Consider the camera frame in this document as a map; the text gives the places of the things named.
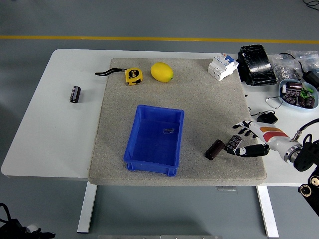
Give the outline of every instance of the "yellow tape measure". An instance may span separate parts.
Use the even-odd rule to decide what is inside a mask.
[[[143,80],[143,74],[139,68],[130,68],[125,70],[125,80],[129,86],[139,84]]]

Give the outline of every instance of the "black bag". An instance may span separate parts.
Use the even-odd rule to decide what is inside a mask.
[[[238,52],[238,73],[241,82],[247,85],[261,86],[277,83],[276,76],[270,65],[262,45],[243,46]]]

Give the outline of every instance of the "orange stripe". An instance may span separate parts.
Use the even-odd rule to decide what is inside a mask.
[[[271,131],[264,134],[264,139],[266,142],[268,142],[272,137],[276,137],[276,136],[288,137],[288,135],[286,135],[284,132]]]
[[[261,132],[267,132],[267,131],[282,132],[280,129],[274,128],[274,127],[260,127],[260,130],[261,130]]]

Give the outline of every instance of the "white circuit breaker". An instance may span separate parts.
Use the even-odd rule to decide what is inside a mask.
[[[233,74],[238,67],[238,62],[229,55],[220,53],[214,57],[212,63],[209,64],[208,73],[218,81],[221,81],[226,76]]]

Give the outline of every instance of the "white table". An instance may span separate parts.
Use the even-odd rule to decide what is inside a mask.
[[[212,59],[214,55],[71,49],[54,51],[4,160],[2,173],[9,177],[87,180],[106,85],[105,78],[96,79],[92,73],[108,69],[112,58]],[[81,92],[82,104],[68,101],[73,86],[84,89]],[[242,83],[242,86],[248,95],[247,105],[252,109],[252,114],[272,110],[265,99],[278,95],[278,85],[250,87]],[[319,118],[319,109],[300,113],[281,106],[275,111],[279,119],[276,126],[290,137],[305,123]],[[308,132],[317,138],[319,127],[307,128],[300,142]],[[312,173],[311,169],[298,172],[285,163],[277,152],[265,156],[264,163],[268,176],[261,186],[300,186],[307,182]],[[94,197],[91,196],[88,202],[93,206]]]

